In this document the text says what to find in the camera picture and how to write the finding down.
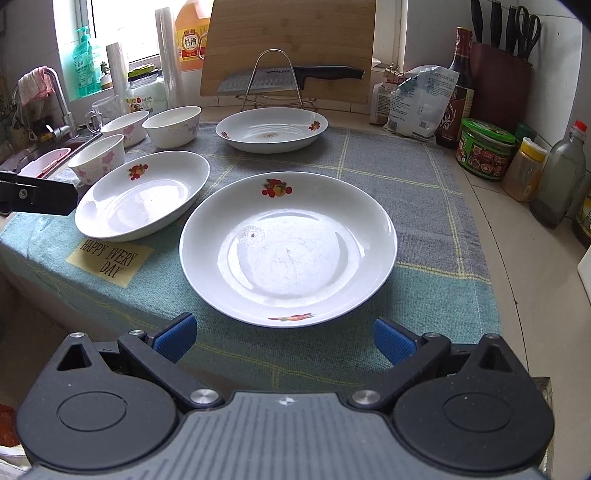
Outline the green lidded sauce jar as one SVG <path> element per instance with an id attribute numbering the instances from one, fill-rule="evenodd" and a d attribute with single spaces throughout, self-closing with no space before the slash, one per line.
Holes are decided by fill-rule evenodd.
<path id="1" fill-rule="evenodd" d="M 501 181 L 513 158 L 516 138 L 487 122 L 462 120 L 456 160 L 471 174 L 490 181 Z"/>

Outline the clear plastic wrap roll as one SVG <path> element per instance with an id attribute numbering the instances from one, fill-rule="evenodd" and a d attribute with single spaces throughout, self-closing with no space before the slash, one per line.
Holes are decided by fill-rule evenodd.
<path id="1" fill-rule="evenodd" d="M 121 115 L 129 112 L 125 94 L 128 90 L 128 64 L 121 46 L 112 43 L 106 46 L 108 67 L 110 69 L 113 93 L 118 98 L 118 109 Z"/>

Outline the plain white bowl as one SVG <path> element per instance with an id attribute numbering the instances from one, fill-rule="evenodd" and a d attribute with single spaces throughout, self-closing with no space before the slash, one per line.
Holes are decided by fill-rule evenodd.
<path id="1" fill-rule="evenodd" d="M 144 121 L 148 118 L 149 112 L 139 110 L 122 115 L 106 125 L 101 127 L 101 133 L 104 136 L 122 135 L 123 146 L 125 149 L 131 148 L 142 142 L 147 133 L 142 127 Z"/>

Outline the oval white floral dish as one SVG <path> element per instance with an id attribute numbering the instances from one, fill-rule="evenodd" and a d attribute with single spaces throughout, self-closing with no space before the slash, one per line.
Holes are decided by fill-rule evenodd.
<path id="1" fill-rule="evenodd" d="M 95 240 L 128 242 L 179 219 L 205 186 L 211 165 L 204 156 L 164 151 L 136 158 L 108 173 L 75 211 L 79 232 Z"/>

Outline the red and white sink basin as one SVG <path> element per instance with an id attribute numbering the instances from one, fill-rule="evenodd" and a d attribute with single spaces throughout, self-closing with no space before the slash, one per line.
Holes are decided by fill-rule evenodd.
<path id="1" fill-rule="evenodd" d="M 58 165 L 61 159 L 71 152 L 70 148 L 58 148 L 44 155 L 24 166 L 20 172 L 20 176 L 30 178 L 43 178 L 54 166 Z"/>

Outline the orange cooking wine jug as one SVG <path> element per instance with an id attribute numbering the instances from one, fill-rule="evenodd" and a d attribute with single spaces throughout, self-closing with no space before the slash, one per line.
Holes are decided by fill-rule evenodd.
<path id="1" fill-rule="evenodd" d="M 180 8 L 175 19 L 175 39 L 180 69 L 201 70 L 213 0 L 189 0 Z"/>

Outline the dark red knife block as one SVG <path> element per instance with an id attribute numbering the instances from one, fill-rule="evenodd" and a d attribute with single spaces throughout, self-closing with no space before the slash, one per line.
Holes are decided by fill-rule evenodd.
<path id="1" fill-rule="evenodd" d="M 513 133 L 525 118 L 533 66 L 504 50 L 472 43 L 474 99 L 471 117 Z"/>

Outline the green soap pump bottle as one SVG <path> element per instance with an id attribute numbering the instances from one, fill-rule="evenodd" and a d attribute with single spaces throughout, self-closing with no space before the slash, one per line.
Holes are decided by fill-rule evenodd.
<path id="1" fill-rule="evenodd" d="M 90 37 L 89 28 L 82 26 L 76 30 L 78 44 L 73 50 L 72 60 L 75 70 L 77 96 L 79 98 L 94 94 L 101 89 L 98 47 Z"/>

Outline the large white floral plate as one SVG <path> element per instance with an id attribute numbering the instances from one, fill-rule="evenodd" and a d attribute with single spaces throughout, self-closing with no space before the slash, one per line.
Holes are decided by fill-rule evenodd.
<path id="1" fill-rule="evenodd" d="M 250 176 L 187 219 L 183 273 L 218 312 L 269 328 L 339 318 L 391 275 L 398 238 L 387 211 L 345 181 L 308 172 Z"/>

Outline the chrome kitchen faucet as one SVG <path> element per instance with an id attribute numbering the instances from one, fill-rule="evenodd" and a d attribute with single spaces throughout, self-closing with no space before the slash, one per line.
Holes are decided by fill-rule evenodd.
<path id="1" fill-rule="evenodd" d="M 51 68 L 49 66 L 46 66 L 46 67 L 48 68 L 48 73 L 51 76 L 51 80 L 52 80 L 52 84 L 53 84 L 55 93 L 50 95 L 49 97 L 47 97 L 44 100 L 32 101 L 29 104 L 27 104 L 26 106 L 22 106 L 20 103 L 20 98 L 19 98 L 19 93 L 18 93 L 18 82 L 17 82 L 17 85 L 15 86 L 13 93 L 12 93 L 12 102 L 15 106 L 15 119 L 28 130 L 28 132 L 32 136 L 32 139 L 35 140 L 36 136 L 34 134 L 33 127 L 31 126 L 31 122 L 29 120 L 29 113 L 27 112 L 27 109 L 34 102 L 41 102 L 41 101 L 48 100 L 51 97 L 54 97 L 55 100 L 57 101 L 58 107 L 61 112 L 62 126 L 53 128 L 50 125 L 46 125 L 46 129 L 52 135 L 52 137 L 55 141 L 61 141 L 62 139 L 73 138 L 74 134 L 76 133 L 76 130 L 77 130 L 77 125 L 74 120 L 73 114 L 69 109 L 68 103 L 65 99 L 63 89 L 62 89 L 60 81 L 59 81 L 58 74 L 53 68 Z"/>

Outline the pink cloth on faucet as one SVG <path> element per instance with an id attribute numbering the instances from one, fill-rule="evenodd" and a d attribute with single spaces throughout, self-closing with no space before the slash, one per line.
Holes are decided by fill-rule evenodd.
<path id="1" fill-rule="evenodd" d="M 32 101 L 44 100 L 55 93 L 46 66 L 37 67 L 18 80 L 20 103 L 26 106 Z"/>

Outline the white bowl pink flowers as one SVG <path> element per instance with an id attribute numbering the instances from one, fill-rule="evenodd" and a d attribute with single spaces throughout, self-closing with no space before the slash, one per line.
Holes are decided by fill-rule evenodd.
<path id="1" fill-rule="evenodd" d="M 124 136 L 101 138 L 82 149 L 68 162 L 68 167 L 84 185 L 93 185 L 125 162 Z"/>

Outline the tall plastic cup stack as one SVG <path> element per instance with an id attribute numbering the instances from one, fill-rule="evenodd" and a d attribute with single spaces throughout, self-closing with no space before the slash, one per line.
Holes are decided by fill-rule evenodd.
<path id="1" fill-rule="evenodd" d="M 180 64 L 175 39 L 174 22 L 168 7 L 156 9 L 155 26 L 164 85 L 170 108 L 185 105 Z"/>

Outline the dark soy sauce bottle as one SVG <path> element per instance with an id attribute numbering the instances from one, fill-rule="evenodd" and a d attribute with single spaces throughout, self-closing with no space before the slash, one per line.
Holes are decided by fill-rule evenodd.
<path id="1" fill-rule="evenodd" d="M 446 148 L 457 147 L 462 120 L 470 115 L 472 108 L 474 88 L 470 62 L 471 44 L 472 32 L 457 27 L 454 57 L 450 68 L 459 73 L 459 78 L 436 131 L 437 143 Z"/>

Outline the clear bottle red cap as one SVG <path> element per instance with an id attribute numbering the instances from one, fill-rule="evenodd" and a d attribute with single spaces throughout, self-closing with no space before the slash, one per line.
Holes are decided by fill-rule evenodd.
<path id="1" fill-rule="evenodd" d="M 541 180 L 530 201 L 530 211 L 544 226 L 554 229 L 566 216 L 586 172 L 584 144 L 587 125 L 576 120 L 568 135 L 551 149 Z"/>

